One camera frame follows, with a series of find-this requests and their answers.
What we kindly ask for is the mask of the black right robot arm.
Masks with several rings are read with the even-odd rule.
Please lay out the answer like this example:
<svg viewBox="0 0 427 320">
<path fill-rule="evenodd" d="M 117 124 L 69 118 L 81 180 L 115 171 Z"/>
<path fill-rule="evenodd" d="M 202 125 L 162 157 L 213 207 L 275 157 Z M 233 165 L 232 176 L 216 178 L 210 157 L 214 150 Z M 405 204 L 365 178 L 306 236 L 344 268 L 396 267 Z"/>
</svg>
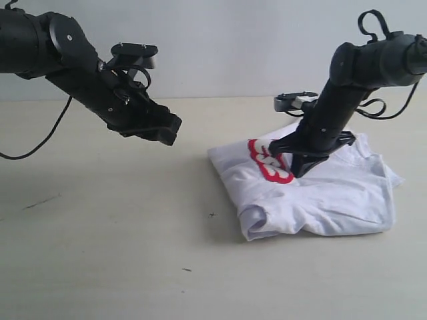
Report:
<svg viewBox="0 0 427 320">
<path fill-rule="evenodd" d="M 355 135 L 345 126 L 363 101 L 383 87 L 416 87 L 426 74 L 426 38 L 402 31 L 363 46 L 345 42 L 334 53 L 329 79 L 319 95 L 303 91 L 278 95 L 277 112 L 302 111 L 297 129 L 270 143 L 276 157 L 292 155 L 290 171 L 303 177 Z"/>
</svg>

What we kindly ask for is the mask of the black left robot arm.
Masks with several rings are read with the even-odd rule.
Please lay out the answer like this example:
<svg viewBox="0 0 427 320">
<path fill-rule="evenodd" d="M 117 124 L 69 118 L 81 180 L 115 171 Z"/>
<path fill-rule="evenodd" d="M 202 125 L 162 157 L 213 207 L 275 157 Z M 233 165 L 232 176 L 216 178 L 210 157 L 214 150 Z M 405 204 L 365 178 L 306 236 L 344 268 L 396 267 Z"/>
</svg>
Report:
<svg viewBox="0 0 427 320">
<path fill-rule="evenodd" d="M 148 94 L 156 45 L 118 43 L 104 61 L 72 17 L 1 8 L 1 73 L 43 77 L 122 137 L 174 144 L 182 120 Z"/>
</svg>

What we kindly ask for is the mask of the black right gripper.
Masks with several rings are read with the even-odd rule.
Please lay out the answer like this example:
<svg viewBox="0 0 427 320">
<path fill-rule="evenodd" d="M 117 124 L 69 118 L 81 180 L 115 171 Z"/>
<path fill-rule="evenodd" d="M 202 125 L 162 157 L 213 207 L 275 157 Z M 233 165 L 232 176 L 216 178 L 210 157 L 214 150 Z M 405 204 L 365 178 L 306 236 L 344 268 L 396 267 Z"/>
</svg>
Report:
<svg viewBox="0 0 427 320">
<path fill-rule="evenodd" d="M 352 146 L 355 135 L 345 130 L 353 113 L 305 113 L 295 132 L 273 140 L 268 147 L 273 157 L 293 154 L 291 172 L 303 177 L 344 146 Z"/>
</svg>

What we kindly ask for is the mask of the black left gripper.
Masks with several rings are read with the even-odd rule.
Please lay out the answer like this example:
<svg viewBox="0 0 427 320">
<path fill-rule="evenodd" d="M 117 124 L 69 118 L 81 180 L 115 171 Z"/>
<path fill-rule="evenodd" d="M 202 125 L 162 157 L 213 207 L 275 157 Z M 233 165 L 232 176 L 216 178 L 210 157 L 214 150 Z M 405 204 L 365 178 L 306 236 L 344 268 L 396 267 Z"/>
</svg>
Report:
<svg viewBox="0 0 427 320">
<path fill-rule="evenodd" d="M 121 103 L 110 107 L 108 113 L 121 113 L 125 116 L 125 121 L 122 124 L 107 121 L 109 130 L 119 133 L 122 137 L 139 137 L 167 146 L 175 143 L 182 120 L 168 107 L 156 103 L 145 89 L 118 87 L 113 92 Z"/>
</svg>

